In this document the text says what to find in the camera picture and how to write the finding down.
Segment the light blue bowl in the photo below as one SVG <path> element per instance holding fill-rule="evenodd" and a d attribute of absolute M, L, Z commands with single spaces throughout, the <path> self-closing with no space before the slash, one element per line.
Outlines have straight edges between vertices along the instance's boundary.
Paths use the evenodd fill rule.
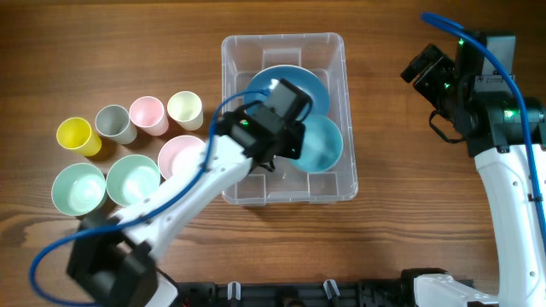
<path fill-rule="evenodd" d="M 300 171 L 325 172 L 339 161 L 343 152 L 340 129 L 328 116 L 312 114 L 303 122 L 305 135 L 300 157 L 291 164 Z"/>

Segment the dark blue bowl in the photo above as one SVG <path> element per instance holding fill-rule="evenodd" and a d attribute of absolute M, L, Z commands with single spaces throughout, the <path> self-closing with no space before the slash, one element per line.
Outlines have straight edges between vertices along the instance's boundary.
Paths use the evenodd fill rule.
<path fill-rule="evenodd" d="M 267 90 L 272 79 L 285 78 L 290 83 L 305 91 L 313 100 L 311 114 L 327 115 L 330 109 L 330 99 L 326 86 L 311 71 L 293 65 L 277 65 L 268 67 L 255 75 L 247 90 Z"/>

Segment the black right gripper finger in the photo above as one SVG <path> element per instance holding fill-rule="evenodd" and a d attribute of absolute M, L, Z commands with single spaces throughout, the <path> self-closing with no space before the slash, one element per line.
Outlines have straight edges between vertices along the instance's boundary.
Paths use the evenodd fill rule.
<path fill-rule="evenodd" d="M 437 102 L 454 79 L 455 62 L 447 57 L 432 61 L 413 83 L 414 89 L 429 102 Z"/>
<path fill-rule="evenodd" d="M 425 73 L 429 77 L 439 75 L 439 68 L 433 67 L 444 53 L 435 45 L 429 44 L 419 55 L 417 55 L 409 65 L 402 71 L 401 78 L 410 83 L 420 73 Z"/>

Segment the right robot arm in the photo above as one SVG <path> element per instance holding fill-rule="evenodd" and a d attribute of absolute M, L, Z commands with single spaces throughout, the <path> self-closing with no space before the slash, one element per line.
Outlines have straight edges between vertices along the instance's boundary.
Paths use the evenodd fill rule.
<path fill-rule="evenodd" d="M 408 270 L 416 306 L 543 306 L 545 304 L 545 106 L 525 100 L 520 111 L 508 80 L 467 43 L 451 59 L 428 45 L 401 74 L 450 121 L 467 144 L 485 187 L 499 263 L 496 296 L 445 272 Z"/>

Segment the yellow plastic cup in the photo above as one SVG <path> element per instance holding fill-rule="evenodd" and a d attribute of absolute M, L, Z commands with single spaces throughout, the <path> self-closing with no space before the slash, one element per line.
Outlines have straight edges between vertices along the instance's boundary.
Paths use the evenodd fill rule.
<path fill-rule="evenodd" d="M 85 157 L 94 156 L 102 148 L 102 140 L 90 123 L 80 117 L 64 120 L 56 131 L 56 140 L 61 147 Z"/>

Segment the grey plastic cup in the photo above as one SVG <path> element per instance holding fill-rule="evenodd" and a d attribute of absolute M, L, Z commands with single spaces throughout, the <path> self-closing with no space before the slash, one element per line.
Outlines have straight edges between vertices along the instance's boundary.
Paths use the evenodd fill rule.
<path fill-rule="evenodd" d="M 129 112 L 120 105 L 109 105 L 96 115 L 96 129 L 100 135 L 121 145 L 137 138 L 137 128 L 131 122 Z"/>

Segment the mint green bowl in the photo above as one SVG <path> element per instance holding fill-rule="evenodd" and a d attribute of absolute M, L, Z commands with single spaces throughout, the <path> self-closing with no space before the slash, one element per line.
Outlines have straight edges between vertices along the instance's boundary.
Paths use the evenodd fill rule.
<path fill-rule="evenodd" d="M 154 193 L 161 183 L 157 164 L 147 156 L 127 155 L 116 161 L 107 173 L 109 198 L 118 206 L 132 206 Z"/>
<path fill-rule="evenodd" d="M 61 171 L 51 188 L 55 208 L 71 216 L 83 216 L 100 208 L 106 201 L 106 178 L 92 164 L 77 163 Z"/>

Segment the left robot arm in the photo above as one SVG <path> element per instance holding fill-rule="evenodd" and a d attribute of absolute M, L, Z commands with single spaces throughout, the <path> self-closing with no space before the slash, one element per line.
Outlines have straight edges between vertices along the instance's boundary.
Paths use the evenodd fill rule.
<path fill-rule="evenodd" d="M 276 156 L 299 157 L 298 111 L 256 103 L 215 115 L 204 153 L 143 202 L 111 217 L 92 214 L 72 237 L 67 274 L 97 306 L 172 306 L 176 283 L 156 263 L 176 235 L 223 190 Z"/>

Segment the cream plastic cup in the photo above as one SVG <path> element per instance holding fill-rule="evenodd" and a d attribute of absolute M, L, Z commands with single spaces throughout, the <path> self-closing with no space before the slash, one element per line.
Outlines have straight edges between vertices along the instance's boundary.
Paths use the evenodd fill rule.
<path fill-rule="evenodd" d="M 203 125 L 202 102 L 194 92 L 177 92 L 167 102 L 167 112 L 185 130 L 198 130 Z"/>

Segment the pink small bowl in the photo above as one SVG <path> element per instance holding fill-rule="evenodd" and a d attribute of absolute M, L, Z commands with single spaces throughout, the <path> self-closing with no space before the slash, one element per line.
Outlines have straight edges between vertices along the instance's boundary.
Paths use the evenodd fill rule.
<path fill-rule="evenodd" d="M 196 165 L 205 143 L 196 136 L 176 136 L 168 141 L 158 155 L 158 167 L 163 178 L 188 171 Z"/>

